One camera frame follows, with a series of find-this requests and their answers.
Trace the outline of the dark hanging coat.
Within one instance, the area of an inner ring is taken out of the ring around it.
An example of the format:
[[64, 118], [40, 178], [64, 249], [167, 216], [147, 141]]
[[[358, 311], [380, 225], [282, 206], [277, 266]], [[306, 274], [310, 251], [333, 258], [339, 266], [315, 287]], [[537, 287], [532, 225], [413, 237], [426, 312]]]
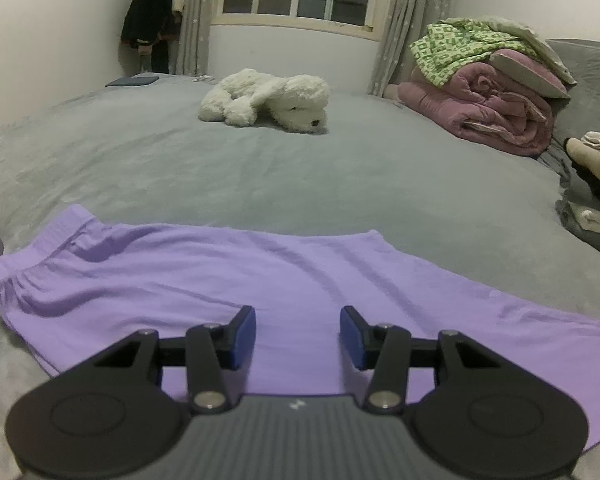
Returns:
[[170, 42], [178, 34], [173, 0], [132, 0], [126, 12], [121, 42], [149, 63], [154, 73], [170, 73]]

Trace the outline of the white plush dog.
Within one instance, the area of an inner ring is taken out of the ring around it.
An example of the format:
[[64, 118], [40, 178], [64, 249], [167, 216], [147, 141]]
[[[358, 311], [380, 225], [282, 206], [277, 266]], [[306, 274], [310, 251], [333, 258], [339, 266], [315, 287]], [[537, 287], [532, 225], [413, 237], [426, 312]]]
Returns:
[[320, 77], [279, 77], [244, 68], [213, 86], [200, 103], [198, 118], [242, 128], [265, 114], [287, 131], [322, 133], [329, 97], [329, 85]]

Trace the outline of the grey quilted headboard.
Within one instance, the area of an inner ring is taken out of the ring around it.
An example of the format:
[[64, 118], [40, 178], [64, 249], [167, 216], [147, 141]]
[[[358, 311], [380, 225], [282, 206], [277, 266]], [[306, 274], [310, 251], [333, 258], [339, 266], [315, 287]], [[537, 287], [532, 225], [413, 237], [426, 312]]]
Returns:
[[550, 146], [539, 161], [566, 178], [570, 160], [564, 149], [568, 138], [582, 138], [588, 131], [600, 132], [600, 41], [550, 39], [554, 49], [577, 81], [568, 88], [568, 99], [550, 101], [554, 129]]

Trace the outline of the pink grey pillow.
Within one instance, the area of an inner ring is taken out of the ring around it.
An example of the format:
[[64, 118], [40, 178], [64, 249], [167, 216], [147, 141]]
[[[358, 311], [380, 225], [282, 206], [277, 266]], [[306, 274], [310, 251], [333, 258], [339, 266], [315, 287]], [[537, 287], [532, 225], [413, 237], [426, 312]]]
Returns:
[[489, 63], [543, 98], [568, 99], [562, 81], [543, 64], [527, 55], [510, 49], [497, 50], [489, 56]]

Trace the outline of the grey right curtain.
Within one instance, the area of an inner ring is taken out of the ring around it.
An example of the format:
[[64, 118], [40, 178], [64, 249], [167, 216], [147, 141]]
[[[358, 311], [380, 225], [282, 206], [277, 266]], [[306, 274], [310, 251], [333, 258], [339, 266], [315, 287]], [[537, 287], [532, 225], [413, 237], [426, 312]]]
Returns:
[[415, 67], [410, 45], [426, 34], [427, 26], [450, 16], [452, 0], [389, 0], [372, 76], [371, 96], [382, 96], [389, 84], [411, 76]]

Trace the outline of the pink folded quilt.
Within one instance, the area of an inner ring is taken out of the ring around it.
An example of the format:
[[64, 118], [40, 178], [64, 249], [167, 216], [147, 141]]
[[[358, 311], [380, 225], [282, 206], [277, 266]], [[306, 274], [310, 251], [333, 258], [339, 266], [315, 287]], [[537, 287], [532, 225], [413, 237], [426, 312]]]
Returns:
[[542, 96], [483, 62], [460, 68], [442, 87], [415, 68], [409, 81], [389, 84], [384, 97], [459, 139], [505, 153], [535, 157], [552, 140], [553, 112]]

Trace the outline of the green patterned blanket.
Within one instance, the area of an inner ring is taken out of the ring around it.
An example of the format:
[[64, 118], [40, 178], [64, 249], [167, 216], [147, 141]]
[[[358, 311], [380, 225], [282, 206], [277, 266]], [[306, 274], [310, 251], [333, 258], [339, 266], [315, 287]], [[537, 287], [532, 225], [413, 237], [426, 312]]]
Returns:
[[426, 34], [410, 44], [420, 72], [436, 87], [443, 87], [462, 67], [485, 61], [501, 49], [520, 52], [535, 61], [540, 59], [527, 41], [464, 18], [458, 23], [429, 24]]

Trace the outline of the white grey pillow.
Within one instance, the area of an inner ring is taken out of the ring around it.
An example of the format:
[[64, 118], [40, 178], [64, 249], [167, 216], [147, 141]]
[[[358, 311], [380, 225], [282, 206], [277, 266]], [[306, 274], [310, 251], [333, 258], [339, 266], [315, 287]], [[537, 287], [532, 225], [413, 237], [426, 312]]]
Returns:
[[479, 21], [485, 22], [490, 28], [497, 32], [515, 36], [530, 44], [538, 58], [556, 75], [562, 82], [574, 86], [577, 81], [573, 78], [567, 66], [565, 66], [559, 55], [553, 48], [528, 25], [498, 16], [482, 16]]

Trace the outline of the grey curtain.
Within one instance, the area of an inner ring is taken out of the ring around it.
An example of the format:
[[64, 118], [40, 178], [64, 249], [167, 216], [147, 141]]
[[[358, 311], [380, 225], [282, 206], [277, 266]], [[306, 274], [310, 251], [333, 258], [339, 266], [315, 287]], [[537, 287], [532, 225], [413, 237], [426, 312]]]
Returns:
[[184, 0], [174, 73], [201, 76], [208, 72], [210, 30], [216, 0]]
[[450, 16], [452, 0], [389, 0], [372, 76], [371, 96], [382, 96], [389, 84], [411, 76], [415, 67], [410, 45], [426, 34], [427, 26]]

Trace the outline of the grey left curtain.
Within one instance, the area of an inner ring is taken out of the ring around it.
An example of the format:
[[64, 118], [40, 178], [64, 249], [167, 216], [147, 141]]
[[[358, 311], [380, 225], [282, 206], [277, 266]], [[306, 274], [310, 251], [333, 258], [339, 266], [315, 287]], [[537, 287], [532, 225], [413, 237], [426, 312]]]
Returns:
[[216, 0], [184, 0], [174, 73], [201, 76], [208, 72], [210, 30]]

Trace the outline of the purple pants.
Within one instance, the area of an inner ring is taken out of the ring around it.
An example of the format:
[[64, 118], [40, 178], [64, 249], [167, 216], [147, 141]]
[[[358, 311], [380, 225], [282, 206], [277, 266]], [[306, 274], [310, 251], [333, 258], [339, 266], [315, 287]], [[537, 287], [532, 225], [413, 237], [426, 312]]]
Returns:
[[564, 390], [600, 442], [600, 320], [517, 298], [399, 252], [375, 231], [291, 236], [211, 226], [106, 223], [73, 205], [0, 257], [0, 312], [50, 374], [137, 330], [181, 337], [257, 313], [250, 393], [360, 392], [339, 313], [419, 338], [459, 330]]

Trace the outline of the stack of folded clothes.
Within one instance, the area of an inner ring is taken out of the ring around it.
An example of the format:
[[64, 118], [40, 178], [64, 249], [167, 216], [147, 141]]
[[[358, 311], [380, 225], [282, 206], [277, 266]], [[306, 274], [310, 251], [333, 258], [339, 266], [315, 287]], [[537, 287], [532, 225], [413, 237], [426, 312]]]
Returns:
[[570, 168], [555, 208], [562, 226], [600, 252], [600, 132], [564, 142]]

